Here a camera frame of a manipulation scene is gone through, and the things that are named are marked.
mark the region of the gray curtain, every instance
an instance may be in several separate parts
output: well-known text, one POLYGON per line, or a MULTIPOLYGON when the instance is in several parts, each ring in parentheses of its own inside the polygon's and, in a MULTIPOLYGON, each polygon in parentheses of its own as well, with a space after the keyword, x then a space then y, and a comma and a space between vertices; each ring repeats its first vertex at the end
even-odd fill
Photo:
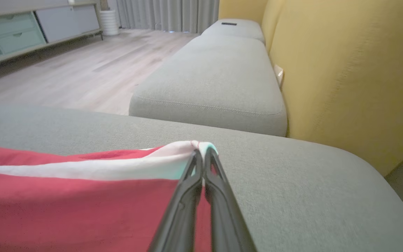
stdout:
POLYGON ((219 16, 219 0, 118 0, 127 29, 202 33, 219 16))

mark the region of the gray seat cushion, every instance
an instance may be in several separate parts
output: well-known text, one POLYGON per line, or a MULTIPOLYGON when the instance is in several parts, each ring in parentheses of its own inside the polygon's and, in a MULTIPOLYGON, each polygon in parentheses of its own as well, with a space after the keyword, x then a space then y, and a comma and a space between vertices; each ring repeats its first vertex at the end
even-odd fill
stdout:
POLYGON ((134 91, 129 114, 285 136, 287 116, 265 46, 197 37, 134 91))
POLYGON ((245 19, 221 19, 212 24, 208 29, 206 29, 202 35, 226 35, 235 37, 244 37, 259 40, 265 44, 265 37, 262 33, 262 29, 258 23, 251 20, 245 19), (236 23, 237 25, 232 26, 226 23, 236 23))
POLYGON ((367 162, 334 147, 172 121, 0 107, 0 147, 72 155, 213 142, 259 252, 403 251, 403 203, 367 162))

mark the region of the striped cloth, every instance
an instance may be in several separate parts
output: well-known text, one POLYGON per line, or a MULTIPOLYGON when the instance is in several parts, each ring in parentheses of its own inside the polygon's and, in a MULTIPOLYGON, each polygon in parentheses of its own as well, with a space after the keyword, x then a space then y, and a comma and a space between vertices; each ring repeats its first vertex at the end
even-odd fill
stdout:
MULTIPOLYGON (((146 251, 192 151, 210 146, 72 156, 0 148, 0 251, 146 251)), ((211 251, 210 229, 201 197, 197 252, 211 251)))

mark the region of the white tag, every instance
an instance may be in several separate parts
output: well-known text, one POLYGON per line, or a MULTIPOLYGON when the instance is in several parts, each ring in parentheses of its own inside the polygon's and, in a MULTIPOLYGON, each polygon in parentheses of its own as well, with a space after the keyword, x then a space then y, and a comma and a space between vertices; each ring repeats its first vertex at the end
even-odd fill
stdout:
POLYGON ((283 86, 283 81, 284 81, 284 69, 282 69, 277 64, 275 65, 274 69, 275 69, 276 79, 278 80, 278 85, 280 87, 282 87, 283 86))

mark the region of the plant pot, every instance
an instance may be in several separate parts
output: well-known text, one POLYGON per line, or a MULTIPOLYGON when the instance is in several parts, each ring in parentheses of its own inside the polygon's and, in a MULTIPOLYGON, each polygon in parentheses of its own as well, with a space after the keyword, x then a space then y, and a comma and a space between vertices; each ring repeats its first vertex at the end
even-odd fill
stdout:
POLYGON ((114 36, 119 34, 115 10, 101 10, 100 22, 102 24, 102 28, 104 29, 105 36, 114 36))

